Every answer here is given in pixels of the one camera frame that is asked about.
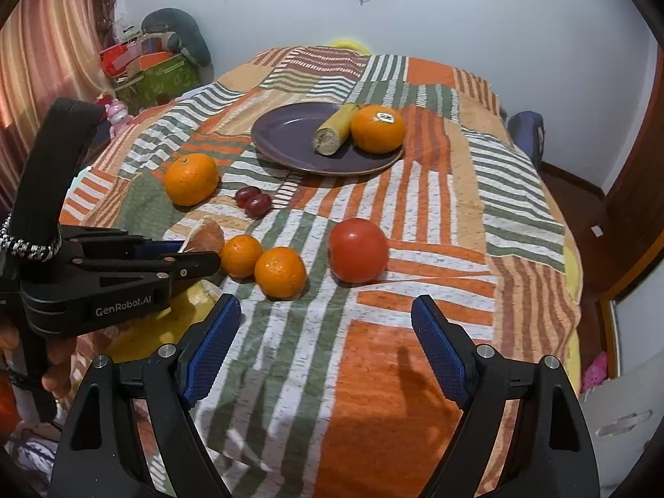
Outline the person's left hand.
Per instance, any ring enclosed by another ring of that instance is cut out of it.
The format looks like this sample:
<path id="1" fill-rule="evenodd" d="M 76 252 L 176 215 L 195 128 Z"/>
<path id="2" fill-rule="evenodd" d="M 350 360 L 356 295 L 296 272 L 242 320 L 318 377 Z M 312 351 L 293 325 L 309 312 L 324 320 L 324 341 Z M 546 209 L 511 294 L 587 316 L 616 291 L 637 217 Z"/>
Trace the person's left hand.
<path id="1" fill-rule="evenodd" d="M 0 344 L 4 356 L 11 355 L 20 344 L 17 328 L 4 319 L 1 319 Z M 55 399 L 62 399 L 71 389 L 71 357 L 76 350 L 76 339 L 53 339 L 47 342 L 46 349 L 49 369 L 41 377 L 41 385 Z"/>

